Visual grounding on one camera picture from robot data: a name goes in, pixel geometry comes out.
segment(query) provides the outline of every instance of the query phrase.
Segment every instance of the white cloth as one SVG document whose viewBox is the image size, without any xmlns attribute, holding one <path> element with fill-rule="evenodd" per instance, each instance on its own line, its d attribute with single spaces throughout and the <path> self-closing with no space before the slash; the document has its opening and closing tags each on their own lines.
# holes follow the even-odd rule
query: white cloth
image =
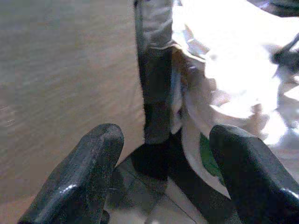
<svg viewBox="0 0 299 224">
<path fill-rule="evenodd" d="M 299 18 L 280 18 L 244 0 L 182 0 L 173 10 L 173 40 L 198 69 L 194 73 L 190 66 L 184 95 L 196 127 L 207 137 L 217 123 L 257 135 L 297 182 L 299 87 L 281 84 L 270 55 L 298 27 Z M 185 154 L 198 170 L 200 157 L 192 150 Z"/>
</svg>

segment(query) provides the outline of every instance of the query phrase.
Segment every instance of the tile floor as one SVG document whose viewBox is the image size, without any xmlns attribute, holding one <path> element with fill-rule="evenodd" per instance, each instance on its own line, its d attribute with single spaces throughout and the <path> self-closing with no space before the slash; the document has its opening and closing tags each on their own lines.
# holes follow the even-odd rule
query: tile floor
<svg viewBox="0 0 299 224">
<path fill-rule="evenodd" d="M 207 221 L 170 179 L 137 173 L 128 157 L 112 175 L 104 207 L 110 224 L 205 224 Z"/>
</svg>

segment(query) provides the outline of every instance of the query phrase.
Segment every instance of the wooden surface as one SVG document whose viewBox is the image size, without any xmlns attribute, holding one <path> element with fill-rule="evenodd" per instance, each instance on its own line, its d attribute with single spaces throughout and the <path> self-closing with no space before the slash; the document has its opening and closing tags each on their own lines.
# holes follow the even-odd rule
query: wooden surface
<svg viewBox="0 0 299 224">
<path fill-rule="evenodd" d="M 132 0 L 4 1 L 0 45 L 5 219 L 96 125 L 122 128 L 123 160 L 143 143 L 144 114 Z"/>
</svg>

